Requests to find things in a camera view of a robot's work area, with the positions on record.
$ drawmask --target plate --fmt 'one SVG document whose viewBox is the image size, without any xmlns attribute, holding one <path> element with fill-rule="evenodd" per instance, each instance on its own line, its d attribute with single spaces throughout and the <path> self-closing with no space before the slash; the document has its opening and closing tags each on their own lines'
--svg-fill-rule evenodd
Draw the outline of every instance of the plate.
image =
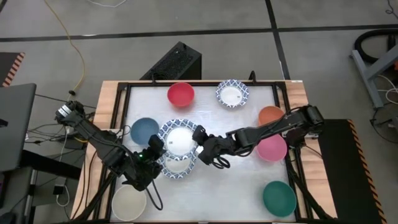
<svg viewBox="0 0 398 224">
<path fill-rule="evenodd" d="M 192 171 L 196 160 L 197 157 L 195 155 L 193 157 L 186 158 L 182 161 L 171 159 L 163 155 L 158 160 L 158 163 L 163 166 L 162 173 L 166 177 L 173 179 L 181 179 Z"/>
<path fill-rule="evenodd" d="M 121 221 L 128 222 L 138 218 L 147 205 L 147 195 L 131 185 L 123 185 L 112 198 L 112 212 Z"/>
<path fill-rule="evenodd" d="M 196 124 L 188 119 L 173 119 L 159 130 L 158 137 L 164 142 L 165 156 L 176 161 L 192 158 L 198 143 L 192 140 Z"/>
<path fill-rule="evenodd" d="M 228 108 L 243 106 L 249 97 L 249 89 L 239 80 L 225 80 L 218 84 L 217 100 Z"/>
</svg>

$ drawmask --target pink bowl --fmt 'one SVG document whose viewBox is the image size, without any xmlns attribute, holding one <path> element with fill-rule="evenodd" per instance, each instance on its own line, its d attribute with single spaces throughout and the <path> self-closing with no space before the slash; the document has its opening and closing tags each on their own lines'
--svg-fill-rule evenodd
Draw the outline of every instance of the pink bowl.
<svg viewBox="0 0 398 224">
<path fill-rule="evenodd" d="M 257 145 L 257 153 L 265 161 L 277 162 L 286 156 L 287 145 L 282 136 L 276 134 L 263 139 Z"/>
</svg>

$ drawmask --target black mat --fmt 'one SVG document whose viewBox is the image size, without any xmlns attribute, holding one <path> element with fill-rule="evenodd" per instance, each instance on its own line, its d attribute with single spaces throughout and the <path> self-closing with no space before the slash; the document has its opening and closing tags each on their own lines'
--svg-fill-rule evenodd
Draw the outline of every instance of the black mat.
<svg viewBox="0 0 398 224">
<path fill-rule="evenodd" d="M 0 52 L 0 86 L 11 85 L 24 57 L 25 53 Z"/>
<path fill-rule="evenodd" d="M 326 119 L 318 141 L 337 217 L 346 222 L 386 224 L 354 123 Z"/>
</svg>

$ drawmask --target black box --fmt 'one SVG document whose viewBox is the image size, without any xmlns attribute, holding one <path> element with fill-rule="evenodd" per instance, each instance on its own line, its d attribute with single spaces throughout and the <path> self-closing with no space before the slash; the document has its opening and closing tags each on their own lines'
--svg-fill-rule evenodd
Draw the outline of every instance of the black box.
<svg viewBox="0 0 398 224">
<path fill-rule="evenodd" d="M 201 80 L 201 53 L 178 42 L 140 80 Z"/>
</svg>

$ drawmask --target green bowl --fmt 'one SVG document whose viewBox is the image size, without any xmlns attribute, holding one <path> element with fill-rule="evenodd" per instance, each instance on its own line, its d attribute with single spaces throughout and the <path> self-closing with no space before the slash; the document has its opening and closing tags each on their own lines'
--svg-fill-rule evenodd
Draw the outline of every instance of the green bowl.
<svg viewBox="0 0 398 224">
<path fill-rule="evenodd" d="M 278 217 L 290 215 L 297 205 L 294 191 L 281 181 L 272 181 L 267 184 L 262 193 L 262 199 L 268 211 Z"/>
</svg>

